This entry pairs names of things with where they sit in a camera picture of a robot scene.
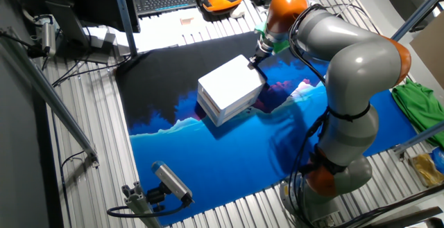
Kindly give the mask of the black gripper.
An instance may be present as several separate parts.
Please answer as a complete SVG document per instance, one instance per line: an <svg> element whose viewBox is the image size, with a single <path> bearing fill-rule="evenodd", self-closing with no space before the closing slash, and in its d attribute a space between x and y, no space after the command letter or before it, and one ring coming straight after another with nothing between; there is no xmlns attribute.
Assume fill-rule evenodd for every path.
<svg viewBox="0 0 444 228"><path fill-rule="evenodd" d="M272 55L273 49L274 43L272 43L272 41L262 37L259 38L257 41L255 55L249 58L250 65L257 68L264 58Z"/></svg>

